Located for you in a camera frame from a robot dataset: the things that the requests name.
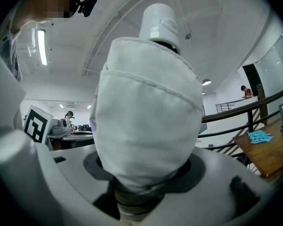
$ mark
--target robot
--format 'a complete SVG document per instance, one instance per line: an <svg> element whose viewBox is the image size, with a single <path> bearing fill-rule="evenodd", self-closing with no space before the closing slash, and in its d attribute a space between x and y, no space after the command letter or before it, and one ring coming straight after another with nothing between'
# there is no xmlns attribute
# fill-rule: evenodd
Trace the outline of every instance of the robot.
<svg viewBox="0 0 283 226"><path fill-rule="evenodd" d="M166 5L150 6L139 39L179 56L174 16ZM0 58L0 178L12 197L40 225L119 225L112 191L118 180L102 167L95 145L50 151L9 127L24 96ZM240 162L197 147L161 190L163 198L140 225L247 225L273 196Z"/></svg>

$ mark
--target white fabric cover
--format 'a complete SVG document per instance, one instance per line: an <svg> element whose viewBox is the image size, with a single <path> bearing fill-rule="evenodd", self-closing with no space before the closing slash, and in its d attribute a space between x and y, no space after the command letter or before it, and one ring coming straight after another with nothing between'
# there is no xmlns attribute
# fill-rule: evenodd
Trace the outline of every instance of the white fabric cover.
<svg viewBox="0 0 283 226"><path fill-rule="evenodd" d="M103 168L129 191L177 172L195 147L201 118L202 85L182 57L137 38L112 42L90 122Z"/></svg>

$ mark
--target glass wall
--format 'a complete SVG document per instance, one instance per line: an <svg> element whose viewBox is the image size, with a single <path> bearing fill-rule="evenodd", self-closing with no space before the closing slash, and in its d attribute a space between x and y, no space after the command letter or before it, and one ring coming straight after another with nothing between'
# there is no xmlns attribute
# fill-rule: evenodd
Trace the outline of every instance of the glass wall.
<svg viewBox="0 0 283 226"><path fill-rule="evenodd" d="M279 38L273 48L255 63L261 78L265 96L272 96L283 90L283 36ZM267 105L268 113L279 110L283 97Z"/></svg>

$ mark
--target person in red shirt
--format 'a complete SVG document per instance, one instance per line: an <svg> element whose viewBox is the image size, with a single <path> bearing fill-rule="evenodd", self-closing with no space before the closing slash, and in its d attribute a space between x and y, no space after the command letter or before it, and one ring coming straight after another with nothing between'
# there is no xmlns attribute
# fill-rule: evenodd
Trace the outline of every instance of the person in red shirt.
<svg viewBox="0 0 283 226"><path fill-rule="evenodd" d="M246 88L244 85L241 86L241 91L244 91L244 97L242 98L248 99L253 97L251 89Z"/></svg>

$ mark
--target person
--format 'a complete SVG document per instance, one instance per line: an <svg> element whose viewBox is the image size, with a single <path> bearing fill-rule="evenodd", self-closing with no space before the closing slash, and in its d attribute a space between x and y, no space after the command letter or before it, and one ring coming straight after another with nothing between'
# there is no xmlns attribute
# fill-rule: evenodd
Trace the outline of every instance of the person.
<svg viewBox="0 0 283 226"><path fill-rule="evenodd" d="M244 91L244 97L242 98L249 99L253 97L251 89L246 88L244 85L241 86L241 91Z"/></svg>
<svg viewBox="0 0 283 226"><path fill-rule="evenodd" d="M73 118L74 114L72 111L68 111L67 114L65 115L65 119L66 119L66 123L69 129L71 129L71 125L70 125L70 119Z"/></svg>
<svg viewBox="0 0 283 226"><path fill-rule="evenodd" d="M45 23L53 18L71 17L80 0L20 0L0 27L0 55L18 82L22 74L17 61L17 37L29 22ZM22 129L20 109L14 117L13 127Z"/></svg>

